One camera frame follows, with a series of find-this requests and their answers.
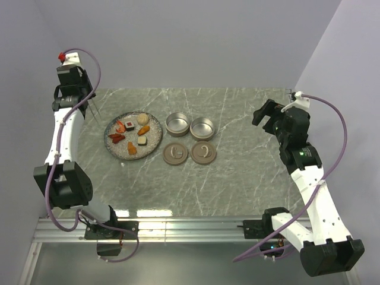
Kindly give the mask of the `red-centre sushi roll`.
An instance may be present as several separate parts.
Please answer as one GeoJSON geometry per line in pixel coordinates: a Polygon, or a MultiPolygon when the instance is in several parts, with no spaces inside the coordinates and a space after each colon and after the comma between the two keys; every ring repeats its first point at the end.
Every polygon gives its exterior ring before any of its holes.
{"type": "Polygon", "coordinates": [[[126,132],[133,131],[135,129],[135,124],[132,121],[126,121],[124,125],[126,132]]]}

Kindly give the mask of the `beige steamed bun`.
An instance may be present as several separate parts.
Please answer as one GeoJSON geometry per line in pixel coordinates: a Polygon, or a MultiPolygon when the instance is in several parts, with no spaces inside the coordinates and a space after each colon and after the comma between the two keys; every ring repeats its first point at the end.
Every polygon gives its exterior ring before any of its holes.
{"type": "Polygon", "coordinates": [[[137,123],[139,125],[144,126],[144,125],[148,124],[149,120],[150,120],[150,118],[149,118],[149,116],[146,113],[140,113],[137,116],[137,123]]]}

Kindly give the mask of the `orange fried piece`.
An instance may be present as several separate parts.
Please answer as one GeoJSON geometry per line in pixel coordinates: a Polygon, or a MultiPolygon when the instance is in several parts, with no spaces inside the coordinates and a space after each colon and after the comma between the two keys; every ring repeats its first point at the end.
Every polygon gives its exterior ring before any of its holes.
{"type": "Polygon", "coordinates": [[[127,143],[127,150],[130,156],[137,154],[137,148],[130,141],[127,143]]]}
{"type": "Polygon", "coordinates": [[[150,127],[148,125],[143,126],[138,132],[138,136],[145,135],[150,130],[150,127]]]}

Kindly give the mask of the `white-topped sushi piece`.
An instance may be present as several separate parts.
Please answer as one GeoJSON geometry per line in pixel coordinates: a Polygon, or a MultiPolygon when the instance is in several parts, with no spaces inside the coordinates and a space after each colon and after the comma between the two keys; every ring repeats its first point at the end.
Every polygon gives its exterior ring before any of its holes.
{"type": "Polygon", "coordinates": [[[145,145],[147,145],[147,137],[145,135],[139,136],[138,139],[137,139],[137,144],[139,146],[145,146],[145,145]]]}

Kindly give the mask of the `orange shrimp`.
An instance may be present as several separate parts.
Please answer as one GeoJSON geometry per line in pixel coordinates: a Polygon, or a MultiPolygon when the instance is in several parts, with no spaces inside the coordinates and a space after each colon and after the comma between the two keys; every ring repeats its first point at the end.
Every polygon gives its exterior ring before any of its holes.
{"type": "Polygon", "coordinates": [[[117,120],[116,123],[117,123],[117,128],[116,128],[117,133],[122,134],[126,132],[126,126],[123,122],[117,120]]]}

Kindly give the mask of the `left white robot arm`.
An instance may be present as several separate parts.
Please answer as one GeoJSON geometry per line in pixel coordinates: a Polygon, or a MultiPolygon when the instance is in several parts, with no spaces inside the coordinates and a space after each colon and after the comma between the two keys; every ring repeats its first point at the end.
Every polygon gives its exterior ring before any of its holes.
{"type": "Polygon", "coordinates": [[[99,225],[98,230],[105,238],[112,239],[120,231],[115,211],[93,197],[92,182],[76,162],[87,99],[94,96],[94,90],[81,66],[61,65],[56,71],[59,85],[52,103],[55,120],[52,143],[43,166],[34,168],[33,177],[45,198],[47,214],[57,228],[73,231],[82,214],[90,224],[99,225]],[[61,225],[53,215],[54,208],[75,209],[74,225],[61,225]]]}

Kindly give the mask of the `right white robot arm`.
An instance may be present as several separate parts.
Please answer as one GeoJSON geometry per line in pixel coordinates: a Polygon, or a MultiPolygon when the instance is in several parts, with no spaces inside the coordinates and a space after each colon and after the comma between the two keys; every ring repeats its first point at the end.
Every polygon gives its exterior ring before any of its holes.
{"type": "Polygon", "coordinates": [[[253,125],[263,126],[279,143],[280,158],[296,184],[305,206],[311,230],[297,222],[285,208],[265,210],[262,217],[263,241],[282,235],[300,253],[311,277],[350,271],[365,252],[360,239],[353,239],[344,225],[328,190],[326,173],[314,146],[308,142],[310,115],[305,107],[283,106],[271,99],[254,112],[253,125]]]}

